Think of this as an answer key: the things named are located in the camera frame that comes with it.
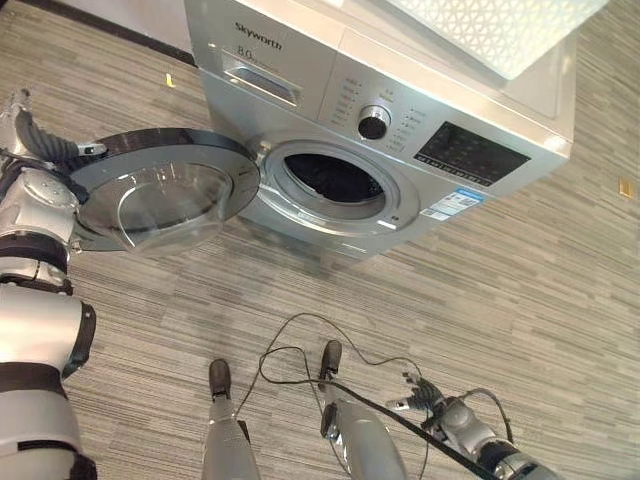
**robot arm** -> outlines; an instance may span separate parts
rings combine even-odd
[[[51,140],[41,148],[55,154],[62,145],[24,116],[26,100],[20,92],[0,116],[0,472],[9,480],[94,480],[61,383],[89,358],[96,325],[67,278],[78,200],[20,141],[17,128],[27,122],[32,142]]]
[[[534,458],[500,438],[476,417],[462,399],[445,398],[431,382],[404,374],[414,385],[413,395],[387,402],[394,410],[424,410],[429,418],[422,428],[500,480],[561,480]]]

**sticker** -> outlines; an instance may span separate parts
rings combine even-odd
[[[459,188],[454,193],[447,195],[438,203],[431,205],[431,210],[444,215],[456,215],[467,208],[484,202],[484,196],[466,188]]]
[[[420,212],[420,215],[424,215],[425,217],[434,218],[436,220],[440,220],[444,222],[448,220],[450,215],[445,215],[444,213],[436,212],[435,210],[431,210],[430,208],[425,208]]]

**digital display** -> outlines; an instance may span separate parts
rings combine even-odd
[[[449,122],[442,124],[414,158],[485,187],[531,160]]]

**floor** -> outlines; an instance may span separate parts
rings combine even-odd
[[[619,177],[640,180],[638,51],[640,3],[612,0],[581,29],[571,161],[365,263],[331,268],[240,222],[172,258],[75,256],[76,295],[99,323],[66,388],[100,478],[199,478],[208,363],[229,360],[240,398],[269,339],[299,312],[336,321],[373,359],[413,357],[447,394],[492,389],[517,445],[567,479],[639,478],[640,208],[618,194]],[[190,67],[15,0],[0,12],[0,65],[0,97],[29,86],[36,119],[62,136],[208,125]],[[277,345],[307,349],[315,371],[334,337],[303,317]],[[408,393],[405,368],[369,367],[346,349],[342,373],[384,402]],[[294,354],[267,370],[303,377]],[[491,405],[470,404],[502,431]],[[259,381],[241,417],[263,479],[345,477],[306,386]],[[424,445],[387,424],[416,478]],[[425,478],[471,475],[432,452]]]

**white basket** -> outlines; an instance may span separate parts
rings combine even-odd
[[[507,79],[608,0],[387,0]]]

